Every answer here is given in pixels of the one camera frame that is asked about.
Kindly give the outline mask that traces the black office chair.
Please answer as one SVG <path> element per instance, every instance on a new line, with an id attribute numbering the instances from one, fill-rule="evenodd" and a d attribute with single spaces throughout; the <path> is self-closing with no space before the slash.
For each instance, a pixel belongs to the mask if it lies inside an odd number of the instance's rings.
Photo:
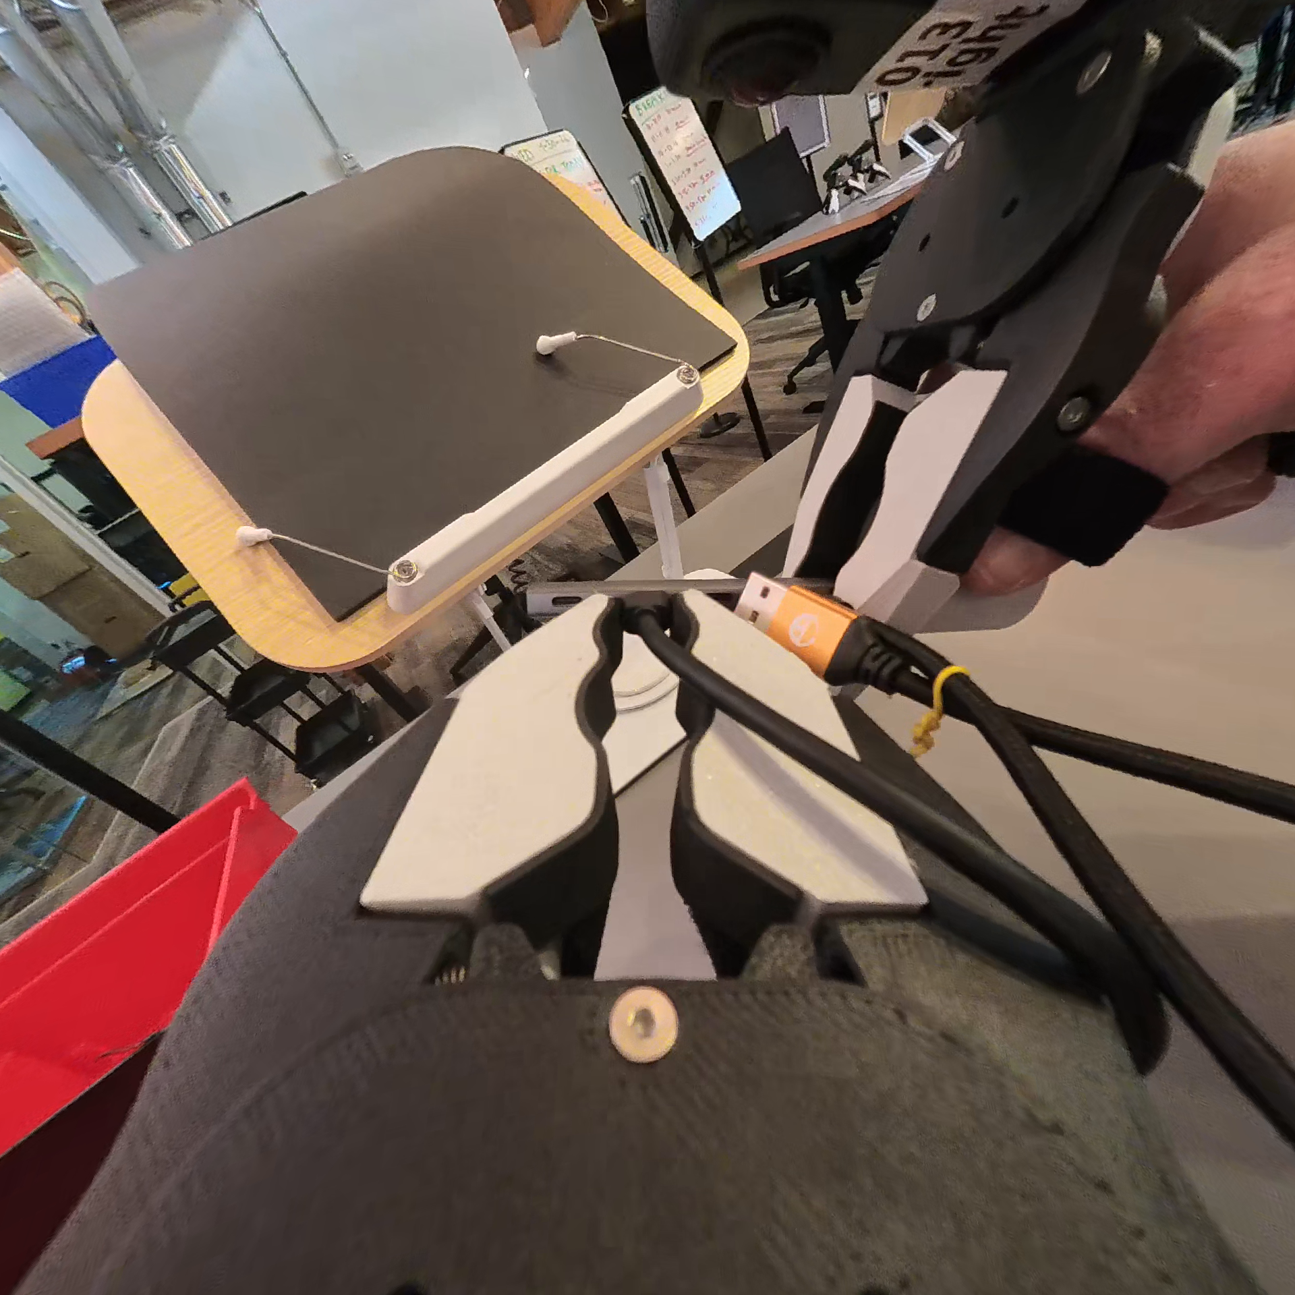
<path id="1" fill-rule="evenodd" d="M 787 126 L 737 156 L 726 172 L 758 254 L 804 221 L 821 217 L 815 178 Z M 818 272 L 832 284 L 831 272 L 821 264 L 826 246 L 826 240 L 803 247 L 784 244 L 783 251 L 761 260 L 755 267 L 766 303 L 775 306 L 817 297 Z"/>

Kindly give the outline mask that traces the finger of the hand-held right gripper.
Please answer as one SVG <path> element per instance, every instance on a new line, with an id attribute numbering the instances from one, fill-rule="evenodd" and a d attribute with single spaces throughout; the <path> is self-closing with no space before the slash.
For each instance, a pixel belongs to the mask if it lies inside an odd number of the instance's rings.
<path id="1" fill-rule="evenodd" d="M 895 628 L 1003 628 L 1008 596 L 960 590 L 960 574 L 917 550 L 1006 374 L 968 368 L 923 397 L 885 454 L 871 522 L 835 574 L 835 597 Z"/>
<path id="2" fill-rule="evenodd" d="M 948 378 L 915 392 L 874 375 L 849 378 L 834 415 L 818 428 L 820 445 L 792 523 L 786 574 L 828 577 L 835 588 L 837 571 L 858 547 L 880 500 L 885 454 L 902 417 Z"/>

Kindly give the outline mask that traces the person's right hand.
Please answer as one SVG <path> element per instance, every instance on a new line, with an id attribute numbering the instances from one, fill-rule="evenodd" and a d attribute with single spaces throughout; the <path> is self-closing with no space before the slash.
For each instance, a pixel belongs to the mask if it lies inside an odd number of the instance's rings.
<path id="1" fill-rule="evenodd" d="M 1230 140 L 1161 277 L 1167 320 L 1082 442 L 1168 485 L 1148 528 L 1242 513 L 1293 428 L 1293 119 Z"/>

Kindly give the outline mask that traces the grey usb hub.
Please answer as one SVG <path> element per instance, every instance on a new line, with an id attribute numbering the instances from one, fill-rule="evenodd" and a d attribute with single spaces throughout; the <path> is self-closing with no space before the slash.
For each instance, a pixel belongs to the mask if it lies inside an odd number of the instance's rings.
<path id="1" fill-rule="evenodd" d="M 828 611 L 852 611 L 831 594 L 831 580 L 811 577 L 803 584 L 787 582 L 757 571 L 746 576 L 680 576 L 629 577 L 602 580 L 535 582 L 519 593 L 525 614 L 533 621 L 553 621 L 587 599 L 604 599 L 610 622 L 622 627 L 638 610 L 646 610 L 659 624 L 672 622 L 675 602 L 687 591 L 701 593 L 732 610 L 746 622 L 772 622 L 783 614 L 792 617 L 811 607 Z"/>

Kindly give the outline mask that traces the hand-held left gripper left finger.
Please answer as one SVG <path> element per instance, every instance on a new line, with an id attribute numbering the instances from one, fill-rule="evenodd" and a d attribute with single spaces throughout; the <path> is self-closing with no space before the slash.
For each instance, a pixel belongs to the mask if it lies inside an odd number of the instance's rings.
<path id="1" fill-rule="evenodd" d="M 621 604 L 593 593 L 456 698 L 360 890 L 365 912 L 521 927 L 550 944 L 606 918 L 619 829 L 604 748 Z"/>

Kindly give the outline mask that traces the whiteboard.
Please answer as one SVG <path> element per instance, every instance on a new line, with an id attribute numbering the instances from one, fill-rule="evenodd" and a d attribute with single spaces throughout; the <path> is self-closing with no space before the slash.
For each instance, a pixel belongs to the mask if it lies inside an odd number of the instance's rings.
<path id="1" fill-rule="evenodd" d="M 624 115 L 693 243 L 704 243 L 740 215 L 732 180 L 690 98 L 658 86 L 630 99 Z"/>
<path id="2" fill-rule="evenodd" d="M 562 178 L 576 184 L 622 221 L 626 220 L 592 158 L 570 129 L 561 127 L 513 140 L 501 146 L 498 152 L 525 163 L 548 178 Z"/>

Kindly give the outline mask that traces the yellow twist tie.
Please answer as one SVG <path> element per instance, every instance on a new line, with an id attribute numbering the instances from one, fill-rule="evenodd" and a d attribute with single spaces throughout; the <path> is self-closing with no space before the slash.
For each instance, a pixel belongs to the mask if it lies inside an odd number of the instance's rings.
<path id="1" fill-rule="evenodd" d="M 969 676 L 969 671 L 957 664 L 945 664 L 932 673 L 925 667 L 922 668 L 929 684 L 929 704 L 911 728 L 909 753 L 914 758 L 922 758 L 934 748 L 945 721 L 945 687 L 948 681 L 959 674 Z"/>

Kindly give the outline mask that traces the red plastic bin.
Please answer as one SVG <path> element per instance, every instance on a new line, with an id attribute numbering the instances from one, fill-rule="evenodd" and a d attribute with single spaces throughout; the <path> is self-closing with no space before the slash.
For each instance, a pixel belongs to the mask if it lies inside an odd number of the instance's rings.
<path id="1" fill-rule="evenodd" d="M 1 1291 L 88 1189 L 189 983 L 296 836 L 239 781 L 3 947 Z"/>

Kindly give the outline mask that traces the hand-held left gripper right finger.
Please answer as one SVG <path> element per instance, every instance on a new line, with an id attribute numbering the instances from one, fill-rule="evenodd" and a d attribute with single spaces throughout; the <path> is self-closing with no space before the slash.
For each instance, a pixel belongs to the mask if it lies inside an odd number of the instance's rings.
<path id="1" fill-rule="evenodd" d="M 723 679 L 849 758 L 831 688 L 732 610 L 696 591 L 673 605 L 672 639 Z M 713 708 L 690 684 L 670 821 L 670 870 L 720 977 L 735 977 L 777 926 L 922 912 L 928 893 L 895 829 Z"/>

